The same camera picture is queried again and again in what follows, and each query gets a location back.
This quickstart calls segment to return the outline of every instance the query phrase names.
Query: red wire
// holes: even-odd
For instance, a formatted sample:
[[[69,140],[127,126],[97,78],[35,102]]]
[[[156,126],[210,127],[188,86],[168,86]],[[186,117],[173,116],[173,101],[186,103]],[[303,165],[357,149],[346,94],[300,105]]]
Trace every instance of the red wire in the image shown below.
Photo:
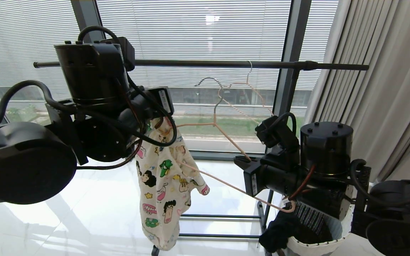
[[[313,164],[312,166],[311,166],[311,168],[309,169],[309,173],[308,173],[308,175],[306,176],[306,178],[303,180],[303,182],[301,183],[301,185],[298,187],[298,189],[291,195],[291,196],[289,196],[289,201],[292,201],[295,197],[296,197],[296,195],[298,195],[298,193],[300,193],[302,190],[303,190],[303,188],[306,186],[306,183],[308,183],[308,180],[311,178],[311,175],[312,175],[312,173],[314,172],[314,169],[316,168],[316,165],[315,164]]]

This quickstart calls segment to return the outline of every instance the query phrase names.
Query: curtain fold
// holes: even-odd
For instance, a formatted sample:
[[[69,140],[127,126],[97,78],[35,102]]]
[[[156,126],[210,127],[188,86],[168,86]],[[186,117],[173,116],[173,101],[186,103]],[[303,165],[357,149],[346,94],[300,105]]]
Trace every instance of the curtain fold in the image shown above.
[[[410,153],[410,1],[352,1],[333,62],[370,68],[320,77],[306,122],[352,126],[352,158],[373,168],[371,181],[385,180]]]

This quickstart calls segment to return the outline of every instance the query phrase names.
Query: glass pane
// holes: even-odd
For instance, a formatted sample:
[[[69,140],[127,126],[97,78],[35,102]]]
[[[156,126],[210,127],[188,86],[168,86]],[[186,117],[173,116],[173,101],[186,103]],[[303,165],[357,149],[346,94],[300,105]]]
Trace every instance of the glass pane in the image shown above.
[[[306,24],[305,37],[301,47],[300,60],[312,60],[323,63],[328,35],[332,27],[338,0],[312,0]],[[308,108],[309,97],[316,85],[321,71],[301,71],[296,84],[291,112],[297,119],[297,134],[303,125],[303,118]]]
[[[74,40],[80,30],[70,1],[0,0],[0,97],[14,84],[39,80],[55,100],[70,97],[61,68],[35,69],[35,61],[57,60],[54,44]],[[19,91],[7,108],[10,121],[50,123],[40,90]]]
[[[290,0],[98,0],[102,23],[117,36],[125,36],[138,59],[180,60],[280,60],[290,10]],[[270,116],[278,70],[136,67],[130,76],[138,85],[168,86],[174,99],[177,124],[208,123],[217,108],[218,124],[246,152],[264,152],[254,134],[257,124]],[[262,106],[266,102],[268,109]],[[237,151],[218,129],[187,126],[180,129],[190,149]]]

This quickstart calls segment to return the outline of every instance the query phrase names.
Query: white label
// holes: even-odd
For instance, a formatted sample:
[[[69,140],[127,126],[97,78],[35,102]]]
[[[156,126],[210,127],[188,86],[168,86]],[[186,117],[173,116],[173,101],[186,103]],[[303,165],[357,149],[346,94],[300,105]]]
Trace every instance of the white label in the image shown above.
[[[162,106],[164,107],[164,109],[165,109],[168,113],[170,113],[169,102],[167,101],[167,96],[166,96],[164,90],[160,90],[160,91],[159,91],[159,97],[161,98],[161,103],[162,103]]]
[[[255,174],[251,175],[251,180],[252,180],[252,194],[255,196],[257,194],[257,180],[256,180]]]

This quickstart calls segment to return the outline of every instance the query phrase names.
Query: clothes rack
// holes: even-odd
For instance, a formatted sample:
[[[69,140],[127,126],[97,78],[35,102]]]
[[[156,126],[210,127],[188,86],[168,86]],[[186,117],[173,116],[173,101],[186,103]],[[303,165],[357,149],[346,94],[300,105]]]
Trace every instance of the clothes rack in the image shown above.
[[[35,68],[47,68],[53,66],[59,66],[59,62],[34,62]],[[202,68],[269,68],[269,69],[293,69],[291,77],[291,84],[288,95],[286,97],[287,102],[283,107],[283,112],[290,111],[290,105],[292,103],[293,94],[295,92],[295,86],[298,79],[298,75],[301,70],[309,71],[315,69],[335,69],[335,70],[357,70],[366,71],[369,69],[368,65],[358,64],[339,64],[339,63],[316,63],[312,61],[303,62],[273,62],[273,61],[252,61],[247,60],[135,60],[136,66],[187,66],[187,67],[202,67]],[[268,203],[272,202],[273,191],[270,190],[268,194]],[[261,202],[257,202],[258,215],[216,215],[216,214],[182,214],[181,217],[186,218],[220,218],[220,219],[252,219],[259,220],[261,232],[265,232],[267,229],[267,219],[270,213],[270,206],[265,207],[265,212]],[[241,238],[241,239],[258,239],[259,235],[224,235],[224,234],[180,234],[180,237],[208,237],[208,238]],[[151,252],[152,256],[158,256],[159,249],[153,246]],[[272,254],[265,251],[265,256],[271,256]]]

